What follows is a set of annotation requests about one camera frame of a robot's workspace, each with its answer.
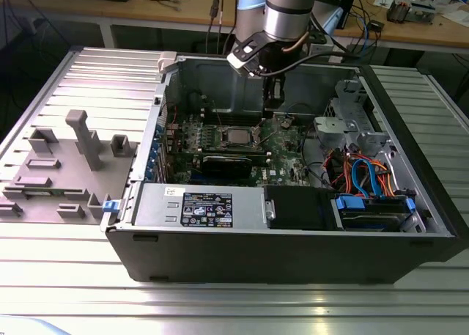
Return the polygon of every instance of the power supply label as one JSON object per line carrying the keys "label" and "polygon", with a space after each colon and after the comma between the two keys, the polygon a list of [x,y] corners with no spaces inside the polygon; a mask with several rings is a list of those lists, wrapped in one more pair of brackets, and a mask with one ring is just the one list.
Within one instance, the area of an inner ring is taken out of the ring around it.
{"label": "power supply label", "polygon": [[184,193],[181,225],[184,227],[233,227],[232,194]]}

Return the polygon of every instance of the wire bundle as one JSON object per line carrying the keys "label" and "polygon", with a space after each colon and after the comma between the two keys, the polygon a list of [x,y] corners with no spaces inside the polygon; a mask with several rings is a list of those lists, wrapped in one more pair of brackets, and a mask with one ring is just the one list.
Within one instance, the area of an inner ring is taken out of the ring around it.
{"label": "wire bundle", "polygon": [[[353,163],[350,163],[350,157],[354,157]],[[337,160],[338,158],[333,157],[333,152],[331,151],[323,164],[324,169],[327,169],[327,166],[329,166],[333,159]],[[381,162],[374,161],[362,154],[347,154],[345,152],[341,162],[342,173],[330,183],[330,186],[334,189],[339,187],[338,191],[344,194],[352,194],[356,190],[357,196],[369,198],[370,193],[363,187],[369,180],[374,196],[380,198],[396,196],[391,185],[391,173]],[[360,183],[358,181],[359,169],[366,169],[366,175]]]}

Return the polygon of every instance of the green circuit board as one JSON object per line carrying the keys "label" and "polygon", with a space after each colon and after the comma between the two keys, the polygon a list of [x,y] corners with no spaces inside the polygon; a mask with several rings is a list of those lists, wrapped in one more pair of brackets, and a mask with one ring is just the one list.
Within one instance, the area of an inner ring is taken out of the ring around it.
{"label": "green circuit board", "polygon": [[[184,119],[176,130],[176,126],[170,130],[175,143],[169,151],[174,158],[171,178],[174,183],[203,183],[198,163],[209,153],[243,156],[253,161],[249,178],[210,182],[211,185],[309,185],[300,154],[305,129],[290,123],[285,125],[284,120],[274,117],[258,127],[248,127],[205,125],[200,119]],[[250,133],[251,140],[246,137],[246,142],[241,144],[246,133]]]}

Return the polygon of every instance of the red cable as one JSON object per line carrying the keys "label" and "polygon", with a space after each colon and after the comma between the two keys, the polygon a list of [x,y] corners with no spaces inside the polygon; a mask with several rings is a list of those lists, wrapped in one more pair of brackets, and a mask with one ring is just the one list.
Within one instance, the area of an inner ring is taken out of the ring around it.
{"label": "red cable", "polygon": [[170,124],[171,134],[172,134],[173,137],[174,137],[173,125],[176,122],[176,117],[177,117],[177,106],[174,106],[174,118],[173,118],[173,122]]}

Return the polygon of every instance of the metal bracket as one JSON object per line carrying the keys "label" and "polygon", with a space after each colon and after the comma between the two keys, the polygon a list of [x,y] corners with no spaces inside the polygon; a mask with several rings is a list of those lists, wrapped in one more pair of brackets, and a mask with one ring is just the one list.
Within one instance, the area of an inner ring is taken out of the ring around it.
{"label": "metal bracket", "polygon": [[265,218],[268,221],[275,220],[276,218],[276,207],[273,204],[273,201],[265,201]]}

